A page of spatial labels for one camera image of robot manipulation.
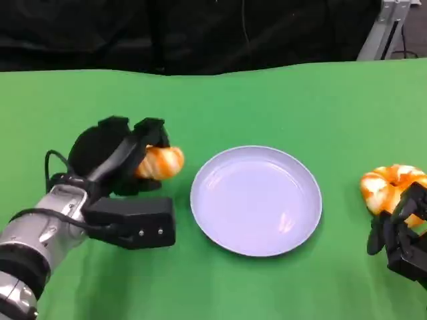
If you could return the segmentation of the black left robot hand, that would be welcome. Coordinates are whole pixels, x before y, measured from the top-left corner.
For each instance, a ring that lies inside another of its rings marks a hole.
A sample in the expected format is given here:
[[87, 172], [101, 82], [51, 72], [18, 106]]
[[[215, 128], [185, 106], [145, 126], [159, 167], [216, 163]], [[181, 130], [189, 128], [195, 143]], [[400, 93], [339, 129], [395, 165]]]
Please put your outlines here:
[[97, 185], [102, 197], [137, 195], [161, 188], [161, 182], [136, 175], [148, 145], [169, 146], [163, 119], [146, 117], [130, 129], [127, 117], [112, 116], [79, 135], [68, 162], [76, 175]]

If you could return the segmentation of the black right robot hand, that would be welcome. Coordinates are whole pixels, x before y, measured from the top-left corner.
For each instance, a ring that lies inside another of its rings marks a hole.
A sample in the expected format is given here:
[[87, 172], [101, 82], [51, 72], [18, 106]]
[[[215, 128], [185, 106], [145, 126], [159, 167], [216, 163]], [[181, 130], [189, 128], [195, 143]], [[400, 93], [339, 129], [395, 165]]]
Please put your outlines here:
[[426, 287], [426, 234], [408, 226], [411, 215], [426, 220], [426, 188], [417, 182], [403, 192], [393, 212], [383, 210], [372, 218], [366, 250], [376, 255], [384, 249], [389, 270]]

